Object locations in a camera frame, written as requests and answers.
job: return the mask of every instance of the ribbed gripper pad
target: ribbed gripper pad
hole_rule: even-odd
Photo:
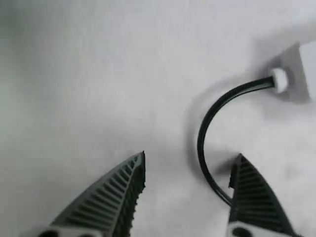
[[[234,195],[229,222],[241,221],[290,236],[294,234],[270,186],[242,154],[235,160],[230,187],[234,188]]]
[[[92,184],[52,223],[127,237],[138,195],[145,187],[145,154],[130,157]]]

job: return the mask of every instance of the white cable connector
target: white cable connector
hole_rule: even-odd
[[[286,71],[282,68],[273,68],[270,71],[270,75],[273,77],[273,81],[275,83],[275,92],[285,92],[288,88],[288,77]]]

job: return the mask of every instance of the mounting hole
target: mounting hole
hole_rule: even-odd
[[[59,233],[55,230],[44,231],[39,235],[39,237],[58,237]]]
[[[237,227],[233,229],[233,236],[235,237],[252,237],[252,234],[249,230],[242,228],[242,227]]]

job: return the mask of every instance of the white table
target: white table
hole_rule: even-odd
[[[196,136],[224,92],[316,40],[314,0],[12,0],[0,16],[0,230],[46,225],[145,150],[132,236],[224,236],[229,208],[204,181]],[[227,105],[206,140],[228,185],[242,152],[295,230],[316,235],[316,107],[270,91]]]

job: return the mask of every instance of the curved black wire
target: curved black wire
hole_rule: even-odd
[[[197,156],[198,156],[198,161],[201,167],[201,170],[210,185],[210,187],[213,189],[213,191],[229,206],[232,204],[232,199],[218,186],[218,184],[215,182],[214,178],[210,174],[206,162],[205,162],[205,157],[204,157],[204,141],[205,141],[205,136],[207,129],[213,120],[214,116],[216,113],[228,102],[233,100],[234,98],[252,92],[252,91],[257,91],[257,90],[262,90],[266,88],[271,88],[274,87],[274,82],[272,77],[268,78],[263,78],[255,81],[251,81],[248,83],[245,83],[243,85],[240,85],[226,94],[224,94],[221,98],[219,98],[213,105],[212,107],[208,110],[206,113],[201,127],[198,132],[198,137],[197,137]]]

